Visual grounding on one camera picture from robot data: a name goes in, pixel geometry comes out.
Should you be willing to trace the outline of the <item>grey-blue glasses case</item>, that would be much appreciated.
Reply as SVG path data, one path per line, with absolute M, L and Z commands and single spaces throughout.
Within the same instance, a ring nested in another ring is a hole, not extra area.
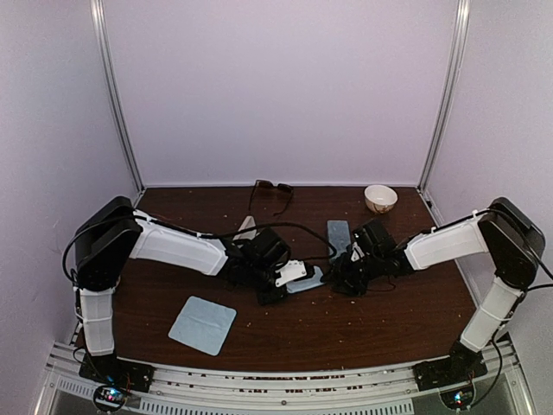
M 335 248 L 335 254 L 330 259 L 334 262 L 346 252 L 351 244 L 351 234 L 347 220 L 329 220 L 327 222 L 327 240 Z

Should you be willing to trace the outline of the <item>pink glasses case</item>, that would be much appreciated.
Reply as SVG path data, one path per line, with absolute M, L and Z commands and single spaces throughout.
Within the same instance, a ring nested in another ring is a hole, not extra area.
M 255 226 L 256 221 L 254 217 L 252 215 L 247 215 L 238 228 L 241 233 L 235 235 L 234 239 L 253 239 L 257 235 Z

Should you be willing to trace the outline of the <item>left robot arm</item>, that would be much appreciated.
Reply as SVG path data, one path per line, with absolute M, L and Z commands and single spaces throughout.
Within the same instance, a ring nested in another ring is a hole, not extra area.
M 257 291 L 260 301 L 282 298 L 282 274 L 291 251 L 270 227 L 251 239 L 198 233 L 158 220 L 117 196 L 86 221 L 69 243 L 75 268 L 67 273 L 76 291 L 91 370 L 106 384 L 124 377 L 113 336 L 112 296 L 130 259 L 176 265 Z

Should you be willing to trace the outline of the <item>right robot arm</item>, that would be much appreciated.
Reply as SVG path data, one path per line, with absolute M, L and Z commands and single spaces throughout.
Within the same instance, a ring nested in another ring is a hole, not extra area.
M 353 231 L 353 242 L 324 279 L 334 291 L 360 297 L 375 278 L 411 275 L 451 260 L 489 254 L 495 266 L 491 288 L 443 362 L 443 374 L 458 382 L 475 369 L 481 350 L 533 284 L 544 248 L 543 232 L 510 200 L 499 197 L 486 209 L 401 243 L 381 220 L 369 220 Z

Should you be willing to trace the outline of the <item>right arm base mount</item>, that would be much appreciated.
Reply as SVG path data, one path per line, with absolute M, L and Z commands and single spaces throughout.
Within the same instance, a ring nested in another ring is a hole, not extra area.
M 437 389 L 441 402 L 450 410 L 466 411 L 476 400 L 474 380 L 488 373 L 485 363 L 468 368 L 454 367 L 450 358 L 423 361 L 413 367 L 420 392 Z

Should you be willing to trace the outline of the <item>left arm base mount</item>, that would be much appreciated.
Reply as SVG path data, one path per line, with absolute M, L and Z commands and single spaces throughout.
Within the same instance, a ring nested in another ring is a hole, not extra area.
M 102 374 L 83 363 L 79 376 L 99 384 L 92 392 L 92 402 L 100 411 L 116 412 L 134 397 L 133 393 L 149 391 L 154 372 L 151 365 L 122 361 L 114 373 Z

